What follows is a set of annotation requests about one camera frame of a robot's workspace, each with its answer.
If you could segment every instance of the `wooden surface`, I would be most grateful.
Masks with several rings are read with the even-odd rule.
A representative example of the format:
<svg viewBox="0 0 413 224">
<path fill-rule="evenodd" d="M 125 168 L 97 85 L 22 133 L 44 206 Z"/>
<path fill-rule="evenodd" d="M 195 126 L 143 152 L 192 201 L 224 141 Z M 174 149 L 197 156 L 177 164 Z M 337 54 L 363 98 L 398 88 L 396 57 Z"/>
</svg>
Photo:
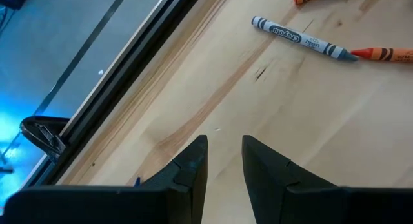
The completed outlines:
<svg viewBox="0 0 413 224">
<path fill-rule="evenodd" d="M 250 134 L 337 185 L 413 186 L 413 66 L 339 62 L 255 15 L 349 50 L 413 48 L 413 0 L 200 0 L 60 183 L 132 185 L 206 134 L 204 223 L 254 223 Z"/>
</svg>

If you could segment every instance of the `red crayon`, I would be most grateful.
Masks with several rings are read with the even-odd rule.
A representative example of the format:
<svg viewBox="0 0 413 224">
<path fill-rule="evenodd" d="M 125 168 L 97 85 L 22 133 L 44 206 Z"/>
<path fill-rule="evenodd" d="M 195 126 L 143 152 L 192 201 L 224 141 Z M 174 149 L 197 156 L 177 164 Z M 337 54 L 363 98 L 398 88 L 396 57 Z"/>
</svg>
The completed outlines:
<svg viewBox="0 0 413 224">
<path fill-rule="evenodd" d="M 351 54 L 371 60 L 413 63 L 413 49 L 366 48 L 353 50 Z"/>
</svg>

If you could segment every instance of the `crayola logo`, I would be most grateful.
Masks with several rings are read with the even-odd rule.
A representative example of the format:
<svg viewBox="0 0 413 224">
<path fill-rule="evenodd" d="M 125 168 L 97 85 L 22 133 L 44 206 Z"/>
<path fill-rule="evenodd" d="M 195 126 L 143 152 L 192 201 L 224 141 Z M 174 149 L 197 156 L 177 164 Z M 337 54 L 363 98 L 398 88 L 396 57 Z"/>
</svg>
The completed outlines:
<svg viewBox="0 0 413 224">
<path fill-rule="evenodd" d="M 301 36 L 289 29 L 279 26 L 270 26 L 270 31 L 293 42 L 301 42 Z"/>
</svg>

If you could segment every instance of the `floor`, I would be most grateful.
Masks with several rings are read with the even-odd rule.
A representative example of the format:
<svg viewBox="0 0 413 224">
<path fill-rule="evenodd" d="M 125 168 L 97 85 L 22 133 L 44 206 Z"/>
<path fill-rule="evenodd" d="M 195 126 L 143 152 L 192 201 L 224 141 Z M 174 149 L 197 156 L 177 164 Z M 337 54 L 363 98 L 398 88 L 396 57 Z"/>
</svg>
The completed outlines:
<svg viewBox="0 0 413 224">
<path fill-rule="evenodd" d="M 20 121 L 39 110 L 63 72 L 115 1 L 27 0 L 0 36 L 0 150 Z M 42 115 L 70 117 L 158 0 L 122 0 Z M 0 207 L 43 153 L 23 137 L 6 153 L 13 174 L 0 174 Z"/>
</svg>

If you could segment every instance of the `wood grain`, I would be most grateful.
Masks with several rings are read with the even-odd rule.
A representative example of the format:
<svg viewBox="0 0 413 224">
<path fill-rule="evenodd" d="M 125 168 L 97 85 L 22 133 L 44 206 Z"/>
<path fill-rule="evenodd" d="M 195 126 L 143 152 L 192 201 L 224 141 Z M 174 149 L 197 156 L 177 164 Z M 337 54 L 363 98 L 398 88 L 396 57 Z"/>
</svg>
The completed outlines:
<svg viewBox="0 0 413 224">
<path fill-rule="evenodd" d="M 338 185 L 413 186 L 413 68 L 339 62 L 251 26 L 255 15 L 347 49 L 413 46 L 413 0 L 200 0 L 62 184 L 132 185 L 199 134 L 204 223 L 253 223 L 241 136 Z"/>
</svg>

